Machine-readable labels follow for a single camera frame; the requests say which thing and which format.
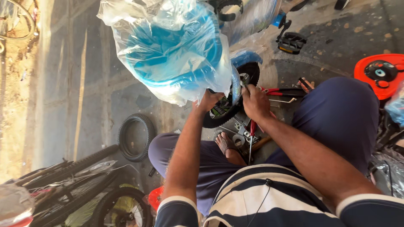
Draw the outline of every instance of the red pliers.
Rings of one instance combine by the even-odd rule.
[[[261,89],[262,92],[264,92],[266,95],[277,95],[277,96],[284,96],[284,97],[294,97],[294,98],[300,98],[306,95],[306,93],[304,93],[303,95],[296,95],[296,94],[285,94],[282,93],[282,91],[302,91],[304,92],[303,89],[301,88],[263,88],[258,86],[259,89]]]

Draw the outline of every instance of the blue fender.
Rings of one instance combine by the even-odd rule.
[[[249,62],[259,62],[262,64],[262,58],[256,52],[246,49],[232,52],[230,55],[230,60],[236,68]]]

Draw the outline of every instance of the dirt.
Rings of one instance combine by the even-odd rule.
[[[28,11],[32,12],[34,8],[33,4]],[[6,36],[21,37],[27,33],[27,21],[20,19]],[[7,40],[5,51],[0,56],[0,183],[31,171],[38,38],[32,36],[26,40]]]

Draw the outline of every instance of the dirty floor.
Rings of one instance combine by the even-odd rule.
[[[343,11],[334,0],[310,0],[288,18],[296,31],[308,37],[299,55],[276,48],[279,34],[274,26],[231,47],[259,46],[263,57],[259,85],[290,87],[306,77],[316,85],[335,77],[352,77],[360,59],[382,53],[404,53],[403,1],[354,0]],[[49,0],[42,15],[41,77],[36,109],[36,152],[33,168],[49,166],[67,158],[80,159],[117,143],[122,121],[131,114],[147,115],[158,133],[181,130],[190,103],[178,107],[157,99],[122,65],[116,56],[110,27],[96,17],[99,0]],[[274,107],[279,119],[290,122],[299,103]],[[234,122],[226,127],[235,130]],[[212,139],[215,129],[203,130]],[[263,162],[276,144],[268,143],[254,157]],[[130,163],[120,153],[113,157],[126,167],[132,181],[145,193],[158,187],[161,176],[148,177],[149,160]]]

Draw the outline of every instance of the person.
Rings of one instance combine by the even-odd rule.
[[[201,141],[203,116],[223,94],[194,103],[180,135],[150,144],[166,179],[156,227],[402,226],[404,200],[382,195],[365,176],[376,141],[379,101],[371,87],[332,78],[307,94],[292,126],[270,114],[268,98],[242,89],[246,114],[280,147],[246,166],[229,137]]]

